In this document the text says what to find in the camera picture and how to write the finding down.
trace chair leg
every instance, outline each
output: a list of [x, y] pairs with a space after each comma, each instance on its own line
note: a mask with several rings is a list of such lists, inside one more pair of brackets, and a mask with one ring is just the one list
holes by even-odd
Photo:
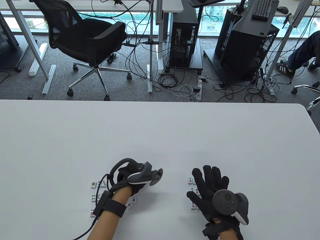
[[89, 77], [92, 73], [94, 73], [96, 71], [96, 69], [91, 69], [89, 72], [87, 72], [85, 75], [83, 75], [81, 78], [79, 78], [78, 80], [76, 80], [73, 84], [71, 84], [69, 86], [69, 89], [71, 89], [73, 86], [77, 85], [79, 82], [81, 82], [82, 80], [86, 79], [87, 77]]
[[117, 69], [117, 68], [106, 68], [106, 67], [99, 67], [100, 71], [104, 71], [104, 72], [125, 72], [125, 73], [129, 73], [129, 70], [124, 70], [124, 69]]
[[99, 79], [100, 79], [101, 85], [103, 86], [103, 89], [104, 89], [104, 91], [106, 92], [106, 96], [107, 96], [107, 95], [108, 95], [108, 90], [107, 90], [106, 86], [105, 86], [104, 83], [103, 83], [102, 76], [101, 76], [101, 73], [100, 73], [100, 71], [99, 71], [98, 68], [97, 68], [97, 74], [98, 74], [98, 77], [99, 77]]
[[105, 63], [106, 60], [107, 60], [107, 59], [103, 60], [103, 62], [100, 63], [99, 67], [102, 66], [102, 65]]
[[313, 100], [307, 107], [307, 111], [310, 111], [311, 109], [313, 109], [318, 103], [320, 102], [320, 97], [316, 98], [315, 100]]
[[93, 68], [91, 66], [89, 66], [89, 64], [85, 64], [85, 63], [80, 63], [80, 62], [73, 62], [73, 64], [79, 65], [79, 66], [83, 66], [85, 68]]
[[320, 89], [317, 89], [317, 88], [315, 88], [315, 87], [311, 87], [311, 86], [309, 86], [309, 85], [297, 85], [297, 86], [294, 86], [293, 87], [293, 89], [297, 89], [297, 88], [307, 88], [307, 89], [309, 89], [309, 90], [311, 90], [311, 91], [314, 91], [314, 92], [318, 92], [318, 93], [320, 93]]

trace sneaker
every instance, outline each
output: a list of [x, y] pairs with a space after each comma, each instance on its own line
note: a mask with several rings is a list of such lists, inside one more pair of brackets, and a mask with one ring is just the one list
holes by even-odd
[[275, 69], [276, 69], [279, 73], [284, 74], [284, 75], [286, 75], [286, 76], [288, 76], [288, 77], [293, 77], [294, 74], [296, 73], [295, 70], [290, 70], [290, 69], [288, 68], [288, 65], [287, 65], [286, 63], [279, 63], [279, 62], [277, 62], [277, 63], [276, 63], [276, 66], [275, 66]]
[[309, 71], [313, 71], [313, 70], [315, 70], [316, 68], [318, 68], [318, 66], [317, 66], [315, 63], [316, 63], [316, 60], [314, 59], [314, 60], [309, 64], [309, 66], [307, 67]]

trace chair caster wheel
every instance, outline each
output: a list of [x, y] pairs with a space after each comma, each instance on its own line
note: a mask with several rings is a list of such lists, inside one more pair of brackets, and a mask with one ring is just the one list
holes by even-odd
[[313, 87], [315, 87], [315, 88], [318, 88], [318, 87], [319, 87], [319, 85], [320, 85], [320, 81], [318, 81], [318, 82], [314, 83], [312, 86], [313, 86]]
[[69, 97], [73, 97], [73, 90], [72, 90], [72, 88], [67, 91], [67, 95], [68, 95]]
[[109, 97], [109, 95], [108, 94], [106, 94], [106, 96], [104, 97], [104, 99], [103, 99], [104, 101], [110, 101], [110, 97]]
[[14, 70], [16, 71], [16, 73], [20, 73], [21, 72], [21, 68], [15, 68]]
[[225, 83], [220, 83], [220, 84], [218, 84], [219, 85], [219, 87], [221, 88], [221, 89], [225, 89], [226, 87], [227, 87], [227, 85], [225, 84]]
[[132, 75], [131, 75], [131, 73], [128, 73], [128, 74], [127, 74], [127, 80], [132, 80]]
[[294, 89], [292, 89], [292, 90], [291, 90], [291, 94], [296, 95], [296, 94], [297, 94], [297, 92], [298, 92], [298, 89], [296, 89], [296, 88], [294, 88]]
[[72, 69], [73, 69], [73, 71], [75, 71], [75, 72], [79, 71], [78, 66], [77, 66], [77, 65], [75, 65], [75, 64], [73, 65]]

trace person's leg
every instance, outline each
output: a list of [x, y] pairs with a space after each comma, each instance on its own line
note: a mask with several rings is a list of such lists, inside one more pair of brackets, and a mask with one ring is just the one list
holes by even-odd
[[295, 70], [300, 68], [305, 62], [316, 56], [316, 48], [320, 38], [320, 31], [308, 37], [299, 48], [297, 48], [288, 58], [287, 63], [276, 63], [275, 69], [284, 75], [293, 77]]
[[288, 57], [288, 68], [297, 70], [305, 62], [316, 56], [316, 48], [320, 38], [320, 31], [313, 33], [301, 46]]

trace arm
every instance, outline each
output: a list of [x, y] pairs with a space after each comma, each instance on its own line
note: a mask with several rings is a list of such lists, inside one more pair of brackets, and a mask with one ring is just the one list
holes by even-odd
[[[116, 191], [112, 199], [125, 205], [131, 194], [132, 188], [128, 186]], [[91, 231], [88, 240], [112, 240], [116, 232], [119, 219], [120, 217], [116, 214], [103, 211], [96, 222], [96, 225]]]
[[[215, 223], [220, 223], [220, 220], [213, 220]], [[222, 233], [219, 233], [220, 240], [238, 240], [238, 237], [236, 235], [236, 232], [233, 228], [224, 231]]]

